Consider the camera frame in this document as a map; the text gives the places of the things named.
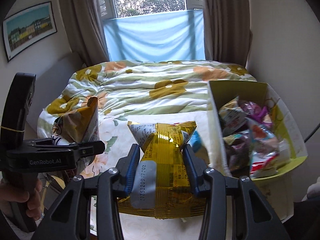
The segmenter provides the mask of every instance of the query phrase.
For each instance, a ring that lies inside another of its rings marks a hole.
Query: snack bag
[[[241,100],[240,107],[248,115],[248,117],[259,123],[262,123],[268,129],[271,129],[272,121],[266,106],[261,109],[261,107],[254,102]]]
[[[54,145],[68,145],[70,143],[91,142],[99,140],[98,98],[91,97],[87,107],[82,107],[58,117],[52,127],[52,143]],[[95,156],[82,158],[77,163],[77,168],[67,171],[71,179],[80,174]]]
[[[98,131],[98,98],[91,97],[87,107],[67,112],[58,117],[52,127],[51,140],[53,145],[69,145],[71,143],[90,142],[99,140]],[[95,156],[81,158],[77,167],[68,171],[42,173],[40,176],[47,180],[42,194],[42,212],[49,209],[65,185],[77,174],[80,174]]]
[[[250,178],[273,176],[277,173],[278,139],[264,125],[250,118],[247,121],[252,142]]]
[[[223,138],[230,171],[242,169],[249,164],[249,130],[234,133]]]
[[[290,162],[291,152],[288,141],[283,139],[279,142],[279,156],[277,158],[276,167],[277,169],[288,164]]]
[[[247,115],[238,105],[238,100],[239,97],[234,98],[219,110],[219,116],[224,124],[223,137],[232,134],[246,123],[245,117]]]
[[[205,199],[190,192],[181,154],[196,129],[196,122],[175,125],[128,122],[128,127],[144,155],[130,197],[118,200],[119,211],[160,219],[202,215]]]

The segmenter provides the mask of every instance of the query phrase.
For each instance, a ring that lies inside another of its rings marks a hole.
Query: blue gripper pad
[[[195,156],[189,144],[185,145],[182,150],[182,159],[186,167],[191,192],[196,197],[208,197],[211,186],[203,177],[203,172],[207,168],[205,161]]]
[[[191,145],[192,150],[195,153],[201,148],[202,141],[201,141],[201,138],[196,130],[194,131],[193,135],[191,136],[191,138],[189,140],[189,144]]]
[[[113,195],[115,197],[123,198],[131,193],[139,160],[140,147],[138,144],[132,144],[128,156],[121,158],[116,165],[120,175],[113,183]]]

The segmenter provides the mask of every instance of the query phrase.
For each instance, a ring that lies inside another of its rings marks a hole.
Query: finger
[[[28,209],[28,210],[26,210],[26,214],[30,218],[35,218],[35,219],[39,220],[39,218],[41,217],[41,209],[40,208],[31,209],[31,210]]]
[[[27,206],[28,206],[28,209],[32,210],[40,207],[40,205],[41,205],[40,195],[39,195],[39,192],[35,190],[34,195],[28,200]]]
[[[38,179],[37,180],[37,184],[36,184],[36,191],[40,192],[42,190],[42,183],[41,181]]]
[[[0,200],[26,202],[29,199],[29,192],[11,186],[10,184],[0,184]]]

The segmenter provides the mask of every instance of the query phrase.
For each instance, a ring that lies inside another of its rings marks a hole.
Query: rubber band
[[[15,130],[15,129],[11,129],[11,128],[7,128],[7,127],[4,127],[4,126],[0,126],[2,129],[5,129],[5,130],[9,130],[9,131],[12,131],[12,132],[24,132],[24,130],[23,131],[19,131],[19,130]]]

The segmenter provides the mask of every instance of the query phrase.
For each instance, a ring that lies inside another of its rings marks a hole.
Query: bed
[[[127,121],[176,123],[195,120],[198,132],[208,150],[209,162],[215,165],[209,143],[209,99],[207,81],[216,79],[255,79],[245,68],[215,61],[139,62],[123,60],[106,62],[74,73],[61,95],[40,114],[39,138],[51,136],[54,120],[70,110],[86,106],[91,96],[98,98],[99,135],[106,144],[105,153],[97,155],[82,173],[93,177],[114,167],[135,143]],[[91,232],[96,234],[95,199],[92,198]],[[195,239],[201,217],[184,220],[120,214],[125,239]]]

